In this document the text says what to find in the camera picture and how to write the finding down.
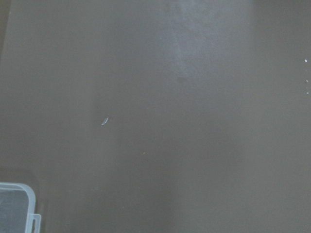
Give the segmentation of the clear plastic egg box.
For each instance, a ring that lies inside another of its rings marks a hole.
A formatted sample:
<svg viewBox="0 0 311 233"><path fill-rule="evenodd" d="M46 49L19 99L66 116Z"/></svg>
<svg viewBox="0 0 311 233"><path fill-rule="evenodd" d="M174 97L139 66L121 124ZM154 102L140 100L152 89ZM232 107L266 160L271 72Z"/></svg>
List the clear plastic egg box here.
<svg viewBox="0 0 311 233"><path fill-rule="evenodd" d="M23 183L0 183L0 231L40 233L41 215L35 213L36 196Z"/></svg>

